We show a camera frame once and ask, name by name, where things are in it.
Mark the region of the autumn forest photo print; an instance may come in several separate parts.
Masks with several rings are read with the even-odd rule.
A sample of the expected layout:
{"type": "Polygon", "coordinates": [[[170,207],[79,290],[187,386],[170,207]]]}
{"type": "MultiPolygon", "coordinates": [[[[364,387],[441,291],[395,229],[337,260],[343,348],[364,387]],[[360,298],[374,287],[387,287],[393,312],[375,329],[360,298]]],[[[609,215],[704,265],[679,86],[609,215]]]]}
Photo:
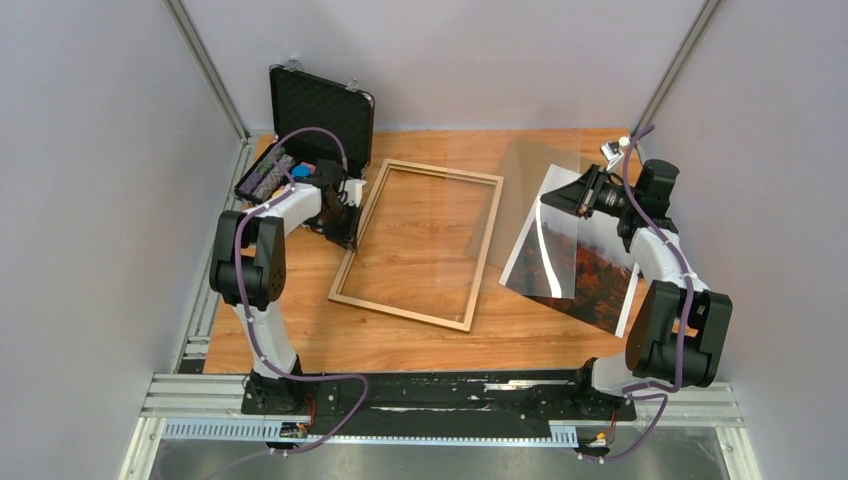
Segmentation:
{"type": "Polygon", "coordinates": [[[541,202],[579,174],[551,165],[532,198],[499,284],[616,337],[625,334],[639,269],[617,236],[618,220],[588,219],[541,202]]]}

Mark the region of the clear acrylic sheet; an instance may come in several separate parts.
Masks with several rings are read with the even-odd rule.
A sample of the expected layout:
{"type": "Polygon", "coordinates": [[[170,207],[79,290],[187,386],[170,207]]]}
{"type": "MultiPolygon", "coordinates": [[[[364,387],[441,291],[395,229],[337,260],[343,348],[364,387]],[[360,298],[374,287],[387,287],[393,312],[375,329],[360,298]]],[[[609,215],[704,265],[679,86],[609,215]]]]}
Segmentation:
{"type": "Polygon", "coordinates": [[[487,263],[507,266],[551,164],[580,167],[581,129],[477,130],[448,133],[447,166],[503,178],[487,263]]]}

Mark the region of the light wooden picture frame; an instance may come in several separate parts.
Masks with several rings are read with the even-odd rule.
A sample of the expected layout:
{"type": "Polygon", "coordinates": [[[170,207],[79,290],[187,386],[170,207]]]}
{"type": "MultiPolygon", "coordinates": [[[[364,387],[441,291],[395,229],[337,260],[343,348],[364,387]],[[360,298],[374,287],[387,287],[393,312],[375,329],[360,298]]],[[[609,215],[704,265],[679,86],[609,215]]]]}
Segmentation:
{"type": "Polygon", "coordinates": [[[494,174],[384,160],[329,301],[469,332],[503,184],[494,174]]]}

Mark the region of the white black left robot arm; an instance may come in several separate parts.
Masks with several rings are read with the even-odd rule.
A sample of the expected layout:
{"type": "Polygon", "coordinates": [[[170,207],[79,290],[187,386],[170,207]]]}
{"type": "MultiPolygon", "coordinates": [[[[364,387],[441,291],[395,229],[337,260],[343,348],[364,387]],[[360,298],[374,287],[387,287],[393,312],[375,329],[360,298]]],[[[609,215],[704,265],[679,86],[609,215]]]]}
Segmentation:
{"type": "Polygon", "coordinates": [[[267,396],[283,413],[306,400],[307,378],[284,327],[280,298],[287,279],[286,239],[297,227],[313,226],[345,249],[357,246],[365,181],[343,166],[321,160],[306,176],[285,175],[270,198],[218,219],[209,284],[232,307],[253,355],[247,394],[267,396]]]}

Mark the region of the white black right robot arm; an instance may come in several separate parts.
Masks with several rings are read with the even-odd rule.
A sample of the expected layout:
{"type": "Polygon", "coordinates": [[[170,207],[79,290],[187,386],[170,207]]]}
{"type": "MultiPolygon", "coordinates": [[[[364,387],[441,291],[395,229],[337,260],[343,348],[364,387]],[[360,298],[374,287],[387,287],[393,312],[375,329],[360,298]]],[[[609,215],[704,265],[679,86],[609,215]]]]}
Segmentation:
{"type": "Polygon", "coordinates": [[[705,388],[716,375],[733,303],[712,291],[682,253],[668,215],[678,168],[646,161],[635,185],[593,165],[577,180],[542,194],[543,204],[579,218],[602,212],[617,219],[617,233],[648,284],[625,350],[591,358],[577,372],[571,403],[596,417],[611,397],[627,398],[656,388],[675,393],[705,388]]]}

